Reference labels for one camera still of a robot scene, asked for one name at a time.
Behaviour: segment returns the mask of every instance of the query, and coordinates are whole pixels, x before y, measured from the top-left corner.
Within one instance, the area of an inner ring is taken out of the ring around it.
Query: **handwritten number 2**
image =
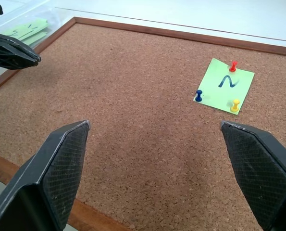
[[[33,33],[33,32],[34,32],[34,30],[35,30],[35,29],[37,29],[37,28],[38,28],[38,26],[36,26],[36,27],[34,27],[34,28],[31,28],[32,30],[30,30],[30,31],[29,31],[29,32],[27,32],[26,34],[22,35],[20,38],[22,38],[22,37],[24,37],[24,36],[26,36],[26,35],[28,35],[28,34],[30,34],[30,33]]]
[[[13,31],[13,34],[8,35],[8,36],[16,36],[17,34],[18,34],[18,31],[17,31],[17,30],[14,30],[14,31]]]
[[[239,80],[238,80],[236,83],[233,84],[233,82],[231,81],[231,77],[230,76],[225,76],[223,78],[223,80],[221,81],[220,85],[219,85],[220,88],[223,86],[223,84],[224,84],[226,79],[229,80],[229,85],[230,85],[231,88],[235,87],[238,84],[238,82],[239,82]]]

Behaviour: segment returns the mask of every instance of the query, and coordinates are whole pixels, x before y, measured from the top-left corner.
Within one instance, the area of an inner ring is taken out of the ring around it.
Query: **robotic arm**
[[[38,54],[26,44],[9,36],[0,34],[0,67],[10,70],[37,66],[41,61]]]

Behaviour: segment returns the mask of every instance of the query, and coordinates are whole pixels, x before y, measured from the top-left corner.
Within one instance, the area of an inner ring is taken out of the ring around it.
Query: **blue marker writing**
[[[231,81],[231,77],[230,77],[230,76],[225,76],[225,77],[223,78],[223,80],[221,81],[220,85],[219,85],[220,88],[223,86],[223,84],[224,84],[224,82],[225,82],[226,79],[229,80],[229,85],[230,85],[231,88],[233,88],[233,87],[234,87],[235,85],[237,85],[238,82],[239,82],[239,80],[238,80],[236,83],[233,84],[233,82]]]

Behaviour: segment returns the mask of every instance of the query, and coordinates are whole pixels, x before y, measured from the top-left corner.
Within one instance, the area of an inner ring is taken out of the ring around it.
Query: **push pin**
[[[229,71],[230,72],[235,72],[237,64],[238,64],[237,61],[233,61],[233,64],[232,64],[231,68],[229,69]]]
[[[195,98],[195,101],[196,102],[200,102],[200,101],[202,101],[202,98],[201,98],[201,94],[202,94],[202,90],[197,90],[196,91],[196,94],[197,94],[197,96],[196,96],[196,98]]]
[[[239,100],[233,100],[233,103],[234,103],[234,106],[232,106],[230,108],[230,111],[232,111],[232,112],[239,111],[238,104],[240,103],[240,101]]]

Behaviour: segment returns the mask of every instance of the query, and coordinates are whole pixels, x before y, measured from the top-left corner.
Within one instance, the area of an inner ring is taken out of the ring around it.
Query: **red push pin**
[[[236,66],[237,66],[238,62],[237,61],[233,61],[233,65],[231,66],[231,68],[229,69],[230,72],[235,72],[236,71]]]

